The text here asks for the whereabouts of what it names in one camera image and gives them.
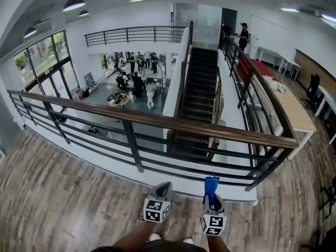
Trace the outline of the blue cloth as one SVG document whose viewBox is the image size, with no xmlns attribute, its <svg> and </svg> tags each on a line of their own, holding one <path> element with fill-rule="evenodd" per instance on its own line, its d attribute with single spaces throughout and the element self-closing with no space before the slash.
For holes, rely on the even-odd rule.
<svg viewBox="0 0 336 252">
<path fill-rule="evenodd" d="M 217 190 L 217 187 L 219 185 L 219 177 L 215 176 L 208 176 L 204 180 L 205 185 L 205 194 L 204 199 L 206 196 L 208 196 L 209 204 L 214 205 L 215 203 L 215 192 Z"/>
</svg>

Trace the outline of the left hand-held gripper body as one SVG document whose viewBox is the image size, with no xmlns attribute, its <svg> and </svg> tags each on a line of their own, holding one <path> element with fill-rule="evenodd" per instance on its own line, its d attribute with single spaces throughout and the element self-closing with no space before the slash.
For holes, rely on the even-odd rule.
<svg viewBox="0 0 336 252">
<path fill-rule="evenodd" d="M 169 183 L 169 193 L 166 200 L 154 199 L 149 195 L 145 198 L 143 206 L 143 218 L 145 221 L 162 223 L 169 215 L 171 196 L 172 196 L 172 183 Z"/>
</svg>

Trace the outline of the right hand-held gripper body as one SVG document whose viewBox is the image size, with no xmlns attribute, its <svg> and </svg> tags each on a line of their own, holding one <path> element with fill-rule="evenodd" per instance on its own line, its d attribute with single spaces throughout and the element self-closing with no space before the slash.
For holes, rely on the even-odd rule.
<svg viewBox="0 0 336 252">
<path fill-rule="evenodd" d="M 207 215 L 204 214 L 201 220 L 202 232 L 207 236 L 220 236 L 224 231 L 227 221 L 225 215 Z"/>
</svg>

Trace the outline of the dark staircase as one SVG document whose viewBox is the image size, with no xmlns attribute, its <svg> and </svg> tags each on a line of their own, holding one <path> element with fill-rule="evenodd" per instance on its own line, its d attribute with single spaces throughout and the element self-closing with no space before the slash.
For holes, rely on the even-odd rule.
<svg viewBox="0 0 336 252">
<path fill-rule="evenodd" d="M 214 50 L 193 47 L 188 64 L 185 92 L 179 117 L 183 120 L 211 124 L 217 84 L 217 58 Z M 196 132 L 175 133 L 173 152 L 177 155 L 206 159 L 209 136 Z"/>
</svg>

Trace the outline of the white table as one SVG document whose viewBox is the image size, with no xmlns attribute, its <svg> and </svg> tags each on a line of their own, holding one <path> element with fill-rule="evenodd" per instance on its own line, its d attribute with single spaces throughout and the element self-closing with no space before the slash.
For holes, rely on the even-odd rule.
<svg viewBox="0 0 336 252">
<path fill-rule="evenodd" d="M 256 56 L 256 60 L 258 61 L 263 61 L 263 55 L 269 55 L 269 56 L 273 56 L 274 57 L 274 63 L 273 63 L 273 66 L 274 67 L 278 67 L 278 70 L 280 70 L 280 66 L 282 66 L 283 62 L 284 62 L 284 58 L 281 54 L 273 51 L 273 50 L 270 50 L 270 49 L 267 49 L 267 48 L 264 48 L 264 47 L 261 47 L 259 46 L 258 47 L 258 50 L 257 50 L 257 56 Z"/>
<path fill-rule="evenodd" d="M 289 75 L 292 76 L 293 79 L 295 80 L 301 66 L 293 60 L 282 58 L 279 69 L 278 69 L 278 72 L 281 73 L 284 76 L 285 73 L 286 73 L 288 65 L 292 66 Z"/>
</svg>

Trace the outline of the ceiling air conditioner unit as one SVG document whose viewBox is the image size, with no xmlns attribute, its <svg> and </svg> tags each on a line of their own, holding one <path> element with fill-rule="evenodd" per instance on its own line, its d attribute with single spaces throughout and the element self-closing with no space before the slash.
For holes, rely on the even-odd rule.
<svg viewBox="0 0 336 252">
<path fill-rule="evenodd" d="M 310 7 L 300 7 L 299 12 L 310 16 L 321 16 L 321 13 L 317 9 Z"/>
</svg>

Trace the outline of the wooden railing with black bars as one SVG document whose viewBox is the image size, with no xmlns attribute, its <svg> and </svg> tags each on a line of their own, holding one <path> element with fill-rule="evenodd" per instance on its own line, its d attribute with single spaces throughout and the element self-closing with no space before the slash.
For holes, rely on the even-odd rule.
<svg viewBox="0 0 336 252">
<path fill-rule="evenodd" d="M 280 136 L 182 118 L 190 62 L 181 63 L 176 104 L 168 116 L 9 90 L 26 124 L 74 156 L 109 173 L 148 186 L 172 182 L 173 190 L 203 195 L 204 181 L 218 179 L 218 192 L 234 201 L 253 201 L 252 192 L 297 147 L 285 125 Z"/>
</svg>

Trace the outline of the black-framed glass entrance doors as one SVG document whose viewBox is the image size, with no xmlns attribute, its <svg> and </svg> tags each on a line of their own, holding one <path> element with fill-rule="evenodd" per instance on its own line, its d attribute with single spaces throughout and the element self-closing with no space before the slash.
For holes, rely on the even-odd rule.
<svg viewBox="0 0 336 252">
<path fill-rule="evenodd" d="M 26 92 L 74 99 L 79 88 L 64 30 L 24 49 L 14 62 Z"/>
</svg>

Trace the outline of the person's right forearm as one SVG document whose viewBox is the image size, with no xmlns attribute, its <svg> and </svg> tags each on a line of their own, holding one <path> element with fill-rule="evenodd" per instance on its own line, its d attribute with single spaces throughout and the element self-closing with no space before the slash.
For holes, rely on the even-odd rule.
<svg viewBox="0 0 336 252">
<path fill-rule="evenodd" d="M 207 236 L 209 252 L 230 252 L 223 239 L 219 236 Z"/>
</svg>

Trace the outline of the person's black shirt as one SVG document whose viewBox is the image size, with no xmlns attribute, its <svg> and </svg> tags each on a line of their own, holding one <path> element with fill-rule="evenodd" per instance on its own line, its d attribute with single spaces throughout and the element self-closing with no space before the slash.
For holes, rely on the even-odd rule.
<svg viewBox="0 0 336 252">
<path fill-rule="evenodd" d="M 125 250 L 117 246 L 103 246 L 90 252 L 125 252 Z M 181 241 L 155 240 L 146 243 L 143 248 L 134 252 L 207 252 L 207 250 Z"/>
</svg>

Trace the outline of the black metal balcony railing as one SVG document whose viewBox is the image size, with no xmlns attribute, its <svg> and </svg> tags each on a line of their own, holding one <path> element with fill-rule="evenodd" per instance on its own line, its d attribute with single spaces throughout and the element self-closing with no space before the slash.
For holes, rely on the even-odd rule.
<svg viewBox="0 0 336 252">
<path fill-rule="evenodd" d="M 184 26 L 137 26 L 104 30 L 84 35 L 87 47 L 131 42 L 180 43 Z"/>
</svg>

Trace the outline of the light wooden table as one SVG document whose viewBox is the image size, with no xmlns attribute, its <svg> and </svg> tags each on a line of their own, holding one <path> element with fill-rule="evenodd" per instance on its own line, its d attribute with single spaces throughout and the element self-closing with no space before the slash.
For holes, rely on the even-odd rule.
<svg viewBox="0 0 336 252">
<path fill-rule="evenodd" d="M 275 109 L 265 92 L 265 89 L 262 87 L 260 81 L 255 76 L 253 77 L 253 84 L 256 87 L 256 91 L 261 98 L 261 102 L 265 107 L 268 117 L 270 117 L 271 125 L 275 135 L 280 136 L 284 130 L 275 112 Z M 294 96 L 291 90 L 286 85 L 281 84 L 281 86 L 285 90 L 283 92 L 274 90 L 275 96 L 279 100 L 280 105 L 283 107 L 293 130 L 295 132 L 305 134 L 304 138 L 299 142 L 299 146 L 295 148 L 288 156 L 288 159 L 291 160 L 316 132 L 316 128 L 307 111 L 299 102 L 299 100 Z"/>
</svg>

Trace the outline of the round yellow-rimmed cart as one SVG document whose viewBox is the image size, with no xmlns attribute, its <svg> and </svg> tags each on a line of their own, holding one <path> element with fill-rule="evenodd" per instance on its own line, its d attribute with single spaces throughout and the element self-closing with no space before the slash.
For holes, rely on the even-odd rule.
<svg viewBox="0 0 336 252">
<path fill-rule="evenodd" d="M 106 99 L 111 107 L 124 108 L 124 106 L 129 102 L 129 95 L 126 93 L 113 93 Z"/>
</svg>

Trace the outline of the frosted glass partition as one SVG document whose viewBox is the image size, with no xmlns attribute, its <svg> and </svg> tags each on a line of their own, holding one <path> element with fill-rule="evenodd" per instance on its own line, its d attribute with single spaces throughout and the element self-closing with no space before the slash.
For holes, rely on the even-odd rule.
<svg viewBox="0 0 336 252">
<path fill-rule="evenodd" d="M 174 3 L 174 24 L 189 26 L 193 22 L 193 39 L 211 44 L 219 42 L 222 9 L 216 6 Z"/>
</svg>

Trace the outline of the black door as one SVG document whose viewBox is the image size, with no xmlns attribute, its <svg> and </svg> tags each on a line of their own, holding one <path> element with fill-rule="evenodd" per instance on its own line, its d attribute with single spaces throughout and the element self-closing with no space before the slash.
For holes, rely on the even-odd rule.
<svg viewBox="0 0 336 252">
<path fill-rule="evenodd" d="M 236 32 L 236 22 L 237 22 L 237 11 L 222 8 L 222 20 L 221 20 L 221 34 L 224 37 L 224 34 L 234 37 Z"/>
</svg>

